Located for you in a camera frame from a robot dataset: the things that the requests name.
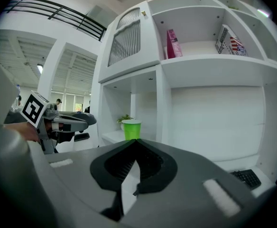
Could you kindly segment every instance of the white cabinet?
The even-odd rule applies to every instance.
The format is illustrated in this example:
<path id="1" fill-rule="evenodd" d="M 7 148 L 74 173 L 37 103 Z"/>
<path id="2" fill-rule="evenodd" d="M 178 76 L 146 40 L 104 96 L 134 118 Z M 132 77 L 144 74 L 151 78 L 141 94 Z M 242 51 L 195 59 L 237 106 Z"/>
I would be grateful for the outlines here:
<path id="1" fill-rule="evenodd" d="M 148 3 L 142 2 L 119 15 L 114 21 L 100 68 L 99 82 L 159 64 L 157 28 Z"/>

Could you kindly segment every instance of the person's arm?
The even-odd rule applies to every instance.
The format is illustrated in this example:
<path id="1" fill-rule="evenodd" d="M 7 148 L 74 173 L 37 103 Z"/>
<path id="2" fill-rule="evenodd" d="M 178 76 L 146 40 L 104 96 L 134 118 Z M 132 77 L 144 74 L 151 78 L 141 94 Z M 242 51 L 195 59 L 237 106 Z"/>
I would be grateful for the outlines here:
<path id="1" fill-rule="evenodd" d="M 47 131 L 52 130 L 51 122 L 45 122 L 45 126 Z M 17 131 L 26 141 L 39 141 L 36 128 L 29 122 L 5 124 L 4 127 Z"/>

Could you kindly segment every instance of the window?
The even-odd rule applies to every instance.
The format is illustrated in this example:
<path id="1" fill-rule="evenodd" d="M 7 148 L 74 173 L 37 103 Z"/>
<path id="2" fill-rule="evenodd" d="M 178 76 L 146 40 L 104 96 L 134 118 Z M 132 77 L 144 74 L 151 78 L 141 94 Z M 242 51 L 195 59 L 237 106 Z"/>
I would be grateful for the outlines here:
<path id="1" fill-rule="evenodd" d="M 83 111 L 83 104 L 75 103 L 75 111 L 76 112 L 82 112 Z"/>

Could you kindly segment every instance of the pink box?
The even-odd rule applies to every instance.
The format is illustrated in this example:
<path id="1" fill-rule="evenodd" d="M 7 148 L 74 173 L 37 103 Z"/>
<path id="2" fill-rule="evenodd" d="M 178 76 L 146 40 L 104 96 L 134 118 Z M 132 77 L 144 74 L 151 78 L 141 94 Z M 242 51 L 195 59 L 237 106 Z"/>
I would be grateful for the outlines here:
<path id="1" fill-rule="evenodd" d="M 167 56 L 169 58 L 182 57 L 182 50 L 173 29 L 167 30 Z"/>

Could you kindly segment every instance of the potted plant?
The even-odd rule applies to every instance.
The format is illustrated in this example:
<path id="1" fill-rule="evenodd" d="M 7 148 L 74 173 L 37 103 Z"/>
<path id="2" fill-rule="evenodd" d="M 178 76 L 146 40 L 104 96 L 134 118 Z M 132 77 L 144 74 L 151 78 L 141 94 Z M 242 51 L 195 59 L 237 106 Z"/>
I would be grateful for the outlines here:
<path id="1" fill-rule="evenodd" d="M 124 125 L 123 125 L 123 123 L 122 123 L 121 121 L 123 121 L 123 120 L 131 120 L 131 119 L 133 119 L 133 117 L 130 117 L 128 114 L 126 114 L 125 116 L 121 116 L 121 117 L 117 120 L 117 123 L 119 123 L 119 124 L 120 124 L 120 128 L 121 128 L 122 130 L 124 130 Z"/>

